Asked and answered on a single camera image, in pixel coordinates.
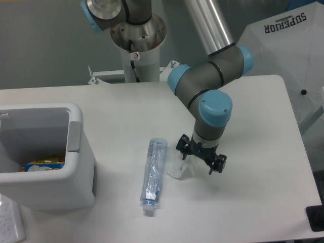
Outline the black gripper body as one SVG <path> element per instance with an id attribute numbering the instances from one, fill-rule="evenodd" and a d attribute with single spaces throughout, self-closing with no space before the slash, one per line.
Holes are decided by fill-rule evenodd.
<path id="1" fill-rule="evenodd" d="M 207 165 L 213 165 L 216 162 L 216 149 L 218 140 L 206 140 L 200 137 L 193 137 L 189 142 L 189 155 L 194 155 Z"/>

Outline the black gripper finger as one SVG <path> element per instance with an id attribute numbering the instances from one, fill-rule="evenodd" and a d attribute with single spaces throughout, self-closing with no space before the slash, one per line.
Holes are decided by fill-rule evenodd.
<path id="1" fill-rule="evenodd" d="M 203 158 L 203 160 L 210 167 L 209 175 L 211 175 L 212 172 L 223 172 L 226 165 L 227 156 L 223 154 L 213 154 L 211 157 Z"/>
<path id="2" fill-rule="evenodd" d="M 189 137 L 183 134 L 176 145 L 176 150 L 182 154 L 182 160 L 186 160 L 187 156 L 191 155 L 190 142 Z"/>

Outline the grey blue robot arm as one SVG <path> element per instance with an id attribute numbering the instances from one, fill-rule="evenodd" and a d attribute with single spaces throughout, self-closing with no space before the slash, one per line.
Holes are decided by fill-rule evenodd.
<path id="1" fill-rule="evenodd" d="M 180 64 L 167 82 L 175 96 L 195 118 L 191 137 L 181 136 L 176 149 L 186 157 L 202 159 L 211 172 L 221 173 L 226 156 L 216 150 L 232 112 L 232 100 L 220 88 L 250 71 L 254 60 L 245 47 L 235 44 L 217 1 L 186 1 L 208 61 L 192 68 Z M 82 1 L 80 4 L 95 31 L 109 30 L 120 50 L 125 81 L 160 80 L 159 49 L 167 28 L 152 12 L 151 1 Z"/>

